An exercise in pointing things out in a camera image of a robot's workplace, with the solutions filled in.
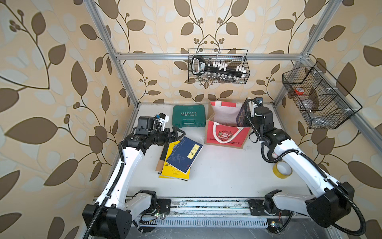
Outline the blue book yellow label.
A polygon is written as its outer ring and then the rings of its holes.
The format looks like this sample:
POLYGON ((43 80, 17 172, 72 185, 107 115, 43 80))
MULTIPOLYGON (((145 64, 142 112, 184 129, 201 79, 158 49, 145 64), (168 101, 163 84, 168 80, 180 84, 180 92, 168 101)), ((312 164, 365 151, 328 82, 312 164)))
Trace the blue book yellow label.
POLYGON ((166 160, 171 166, 187 174, 201 152, 203 145, 188 137, 184 137, 166 160))

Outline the yellow cartoon book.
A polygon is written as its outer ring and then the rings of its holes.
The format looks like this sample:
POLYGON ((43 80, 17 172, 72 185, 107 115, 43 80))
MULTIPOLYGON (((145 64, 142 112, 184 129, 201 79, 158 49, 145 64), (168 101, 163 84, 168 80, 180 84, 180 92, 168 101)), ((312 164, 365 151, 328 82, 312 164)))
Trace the yellow cartoon book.
POLYGON ((172 166, 171 164, 169 164, 167 162, 168 158, 171 156, 172 152, 174 151, 174 149, 178 146, 178 144, 180 142, 181 141, 178 140, 178 141, 175 141, 175 142, 171 142, 168 145, 168 149, 167 149, 167 152, 166 152, 166 155, 165 155, 165 162, 164 162, 162 171, 159 174, 159 178, 181 179, 181 180, 184 180, 184 181, 188 181, 189 180, 190 172, 185 174, 185 173, 183 173, 182 171, 180 171, 179 169, 175 168, 174 166, 172 166))

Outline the burlap canvas bag red front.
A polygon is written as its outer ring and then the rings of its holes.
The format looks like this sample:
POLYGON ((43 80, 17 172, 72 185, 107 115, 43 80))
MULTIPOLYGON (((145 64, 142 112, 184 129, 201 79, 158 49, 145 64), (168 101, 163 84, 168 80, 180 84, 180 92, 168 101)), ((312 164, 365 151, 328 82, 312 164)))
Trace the burlap canvas bag red front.
POLYGON ((208 105, 205 144, 242 149, 250 128, 241 126, 237 117, 242 103, 211 101, 208 105))

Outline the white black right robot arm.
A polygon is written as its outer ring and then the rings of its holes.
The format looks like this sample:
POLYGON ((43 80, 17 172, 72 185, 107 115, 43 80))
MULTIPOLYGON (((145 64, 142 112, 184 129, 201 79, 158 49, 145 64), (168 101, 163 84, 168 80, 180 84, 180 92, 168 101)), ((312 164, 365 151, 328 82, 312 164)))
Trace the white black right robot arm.
POLYGON ((261 145, 261 157, 267 163, 285 162, 305 182, 311 195, 288 194, 274 190, 265 200, 272 208, 309 216, 323 228, 333 226, 351 236, 366 233, 367 223, 353 201, 355 190, 348 182, 341 183, 325 172, 307 156, 282 129, 274 126, 273 113, 263 106, 261 98, 246 99, 243 104, 246 122, 261 145), (351 231, 337 225, 337 221, 354 211, 360 228, 351 231))

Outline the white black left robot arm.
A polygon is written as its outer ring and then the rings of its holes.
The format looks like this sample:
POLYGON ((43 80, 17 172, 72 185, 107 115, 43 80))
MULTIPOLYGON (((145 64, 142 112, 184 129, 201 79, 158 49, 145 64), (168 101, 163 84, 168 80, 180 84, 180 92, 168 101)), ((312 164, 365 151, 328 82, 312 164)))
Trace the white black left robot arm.
POLYGON ((94 204, 87 204, 82 216, 90 236, 106 239, 125 239, 142 213, 157 209, 156 192, 140 190, 130 201, 126 196, 136 166, 152 145, 168 145, 185 136, 177 127, 166 128, 169 116, 160 113, 153 117, 139 117, 138 125, 119 144, 119 162, 105 189, 94 204))

